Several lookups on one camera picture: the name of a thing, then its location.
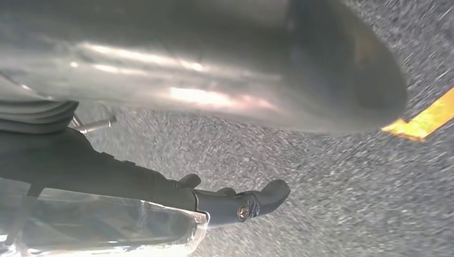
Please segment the exhaust pipe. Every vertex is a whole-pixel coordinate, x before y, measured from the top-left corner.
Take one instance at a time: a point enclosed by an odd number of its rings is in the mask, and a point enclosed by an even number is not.
[[[0,99],[19,90],[316,133],[376,129],[406,104],[392,54],[338,0],[1,1],[0,56]]]

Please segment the clear plastic cover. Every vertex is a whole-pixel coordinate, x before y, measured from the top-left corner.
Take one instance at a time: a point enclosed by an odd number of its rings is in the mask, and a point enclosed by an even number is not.
[[[206,215],[152,202],[46,188],[0,178],[0,257],[187,256]]]

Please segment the motorcycle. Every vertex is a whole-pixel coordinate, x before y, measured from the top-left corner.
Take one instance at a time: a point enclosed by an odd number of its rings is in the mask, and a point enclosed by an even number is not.
[[[185,255],[290,194],[197,190],[96,152],[80,132],[116,120],[83,124],[80,101],[309,133],[376,129],[406,105],[392,53],[338,0],[2,0],[0,56],[1,257]]]

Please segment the asphalt pavement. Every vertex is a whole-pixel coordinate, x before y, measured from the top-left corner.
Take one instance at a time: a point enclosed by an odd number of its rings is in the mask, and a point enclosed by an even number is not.
[[[408,74],[406,119],[454,86],[453,0],[347,1]],[[83,103],[85,121],[103,110]],[[201,188],[289,182],[273,215],[209,231],[194,256],[454,256],[454,120],[412,142],[381,131],[337,136],[191,114],[121,109],[93,146]]]

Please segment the yellow painted line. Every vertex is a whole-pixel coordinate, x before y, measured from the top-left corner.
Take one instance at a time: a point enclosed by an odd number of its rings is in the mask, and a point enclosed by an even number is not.
[[[424,141],[424,138],[454,118],[454,87],[435,101],[426,110],[410,122],[402,119],[382,128],[398,137],[412,141]]]

